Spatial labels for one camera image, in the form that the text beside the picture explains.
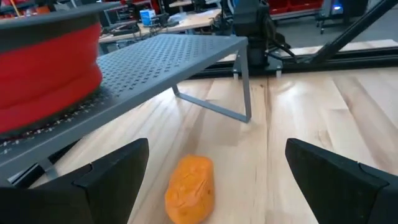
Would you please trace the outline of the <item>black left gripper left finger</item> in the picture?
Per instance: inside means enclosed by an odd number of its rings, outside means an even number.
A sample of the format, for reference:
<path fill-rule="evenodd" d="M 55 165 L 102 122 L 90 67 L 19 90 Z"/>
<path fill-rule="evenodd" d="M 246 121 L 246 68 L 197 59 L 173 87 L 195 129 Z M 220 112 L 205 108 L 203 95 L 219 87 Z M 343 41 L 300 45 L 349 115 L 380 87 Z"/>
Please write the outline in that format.
<path fill-rule="evenodd" d="M 140 138 L 34 188 L 0 187 L 0 224 L 126 224 L 148 158 Z"/>

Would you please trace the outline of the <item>red storage bins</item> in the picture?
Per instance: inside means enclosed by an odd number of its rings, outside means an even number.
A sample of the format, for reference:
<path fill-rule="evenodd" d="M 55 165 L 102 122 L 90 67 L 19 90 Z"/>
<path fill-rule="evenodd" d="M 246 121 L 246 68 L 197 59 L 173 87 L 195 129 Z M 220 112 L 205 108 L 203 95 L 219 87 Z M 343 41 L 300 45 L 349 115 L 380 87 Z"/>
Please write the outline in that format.
<path fill-rule="evenodd" d="M 271 14 L 319 9 L 323 0 L 267 0 Z"/>

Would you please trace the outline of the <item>wooden workbench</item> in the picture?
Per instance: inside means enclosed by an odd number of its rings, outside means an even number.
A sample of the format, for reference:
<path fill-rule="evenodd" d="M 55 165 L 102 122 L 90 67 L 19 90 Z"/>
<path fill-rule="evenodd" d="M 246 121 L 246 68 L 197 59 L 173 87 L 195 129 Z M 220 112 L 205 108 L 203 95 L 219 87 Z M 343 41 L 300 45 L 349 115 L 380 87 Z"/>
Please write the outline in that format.
<path fill-rule="evenodd" d="M 147 34 L 153 33 L 167 33 L 167 32 L 180 32 L 186 30 L 192 30 L 195 28 L 206 27 L 212 25 L 214 22 L 214 18 L 221 13 L 221 9 L 212 9 L 207 12 L 199 13 L 199 14 L 188 14 L 179 24 L 173 27 L 166 28 L 156 28 L 150 29 L 148 27 L 144 27 L 142 24 L 138 23 L 140 28 L 139 32 L 133 34 L 124 34 L 124 35 L 102 35 L 99 38 L 100 44 L 116 42 L 119 40 L 130 39 L 133 37 L 143 37 Z"/>

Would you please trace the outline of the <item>large wrinkled orange fruit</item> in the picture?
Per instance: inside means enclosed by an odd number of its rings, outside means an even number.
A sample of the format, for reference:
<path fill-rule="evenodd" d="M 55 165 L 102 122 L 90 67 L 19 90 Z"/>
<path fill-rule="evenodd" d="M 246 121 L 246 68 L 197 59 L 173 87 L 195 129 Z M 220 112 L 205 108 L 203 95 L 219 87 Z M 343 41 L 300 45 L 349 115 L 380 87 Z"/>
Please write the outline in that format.
<path fill-rule="evenodd" d="M 170 176 L 165 211 L 175 224 L 199 224 L 215 205 L 214 165 L 203 156 L 181 158 Z"/>

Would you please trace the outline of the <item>grey perforated metal shelf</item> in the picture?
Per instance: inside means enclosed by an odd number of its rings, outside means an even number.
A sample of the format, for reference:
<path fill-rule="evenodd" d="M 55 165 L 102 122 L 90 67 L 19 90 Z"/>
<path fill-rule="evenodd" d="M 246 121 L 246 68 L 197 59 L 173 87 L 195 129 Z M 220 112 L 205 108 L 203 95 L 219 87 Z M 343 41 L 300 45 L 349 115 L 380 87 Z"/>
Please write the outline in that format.
<path fill-rule="evenodd" d="M 33 164 L 49 166 L 52 154 L 169 88 L 181 99 L 247 123 L 251 119 L 247 45 L 245 37 L 159 34 L 99 57 L 103 81 L 94 95 L 34 131 L 0 140 L 0 186 L 10 186 L 10 177 Z M 235 52 L 240 54 L 244 114 L 179 92 L 178 83 Z"/>

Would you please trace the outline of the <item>black diagonal frame strut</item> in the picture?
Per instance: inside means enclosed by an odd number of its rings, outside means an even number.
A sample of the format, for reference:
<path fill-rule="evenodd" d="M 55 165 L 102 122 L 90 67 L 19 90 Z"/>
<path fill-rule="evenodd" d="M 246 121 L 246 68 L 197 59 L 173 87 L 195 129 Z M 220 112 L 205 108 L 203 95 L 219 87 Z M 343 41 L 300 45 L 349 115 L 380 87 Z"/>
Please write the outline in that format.
<path fill-rule="evenodd" d="M 387 11 L 392 9 L 398 0 L 381 0 L 356 22 L 351 24 L 341 35 L 331 43 L 325 44 L 310 60 L 310 63 L 321 63 L 341 50 L 346 44 L 350 43 L 360 33 L 365 31 L 370 25 L 376 22 Z"/>

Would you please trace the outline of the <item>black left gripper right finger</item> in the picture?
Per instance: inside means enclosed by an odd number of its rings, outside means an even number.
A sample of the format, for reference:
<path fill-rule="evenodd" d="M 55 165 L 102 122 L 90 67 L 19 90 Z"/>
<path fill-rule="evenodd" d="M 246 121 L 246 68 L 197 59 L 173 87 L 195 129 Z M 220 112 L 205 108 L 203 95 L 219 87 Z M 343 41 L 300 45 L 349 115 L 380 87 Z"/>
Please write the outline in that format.
<path fill-rule="evenodd" d="M 296 138 L 285 156 L 319 224 L 398 224 L 398 176 Z"/>

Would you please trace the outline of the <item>red bowl with grey rim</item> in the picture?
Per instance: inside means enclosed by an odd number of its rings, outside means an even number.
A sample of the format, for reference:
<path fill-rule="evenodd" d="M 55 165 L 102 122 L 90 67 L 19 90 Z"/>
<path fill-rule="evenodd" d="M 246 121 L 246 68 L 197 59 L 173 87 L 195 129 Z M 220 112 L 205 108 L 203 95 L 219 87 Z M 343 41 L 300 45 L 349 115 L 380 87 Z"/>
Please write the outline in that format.
<path fill-rule="evenodd" d="M 98 14 L 109 6 L 0 19 L 0 137 L 30 129 L 99 87 Z"/>

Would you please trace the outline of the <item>blue white box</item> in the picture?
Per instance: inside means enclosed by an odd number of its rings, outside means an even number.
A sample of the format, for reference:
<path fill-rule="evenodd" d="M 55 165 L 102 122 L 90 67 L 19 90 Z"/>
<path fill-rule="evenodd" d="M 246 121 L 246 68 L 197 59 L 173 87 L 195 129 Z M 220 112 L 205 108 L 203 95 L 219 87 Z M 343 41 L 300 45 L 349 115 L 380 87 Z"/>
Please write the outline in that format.
<path fill-rule="evenodd" d="M 156 16 L 156 13 L 153 9 L 140 10 L 139 13 L 144 27 L 149 27 L 154 24 L 152 20 Z"/>

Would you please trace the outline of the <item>black table frame rail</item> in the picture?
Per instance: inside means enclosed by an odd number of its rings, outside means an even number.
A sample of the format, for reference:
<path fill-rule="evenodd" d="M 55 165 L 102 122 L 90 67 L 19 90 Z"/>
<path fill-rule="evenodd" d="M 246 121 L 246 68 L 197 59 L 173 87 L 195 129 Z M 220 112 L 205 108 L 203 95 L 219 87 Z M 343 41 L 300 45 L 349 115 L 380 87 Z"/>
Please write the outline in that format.
<path fill-rule="evenodd" d="M 362 68 L 398 67 L 398 46 L 375 49 L 347 50 L 336 53 L 323 62 L 311 62 L 312 55 L 297 56 L 295 62 L 290 56 L 283 56 L 282 61 L 269 57 L 264 67 L 249 67 L 250 77 L 275 77 L 278 73 L 322 72 L 334 70 L 354 70 Z M 190 77 L 226 78 L 233 75 L 241 76 L 241 63 L 238 55 L 232 59 L 216 62 L 208 68 Z"/>

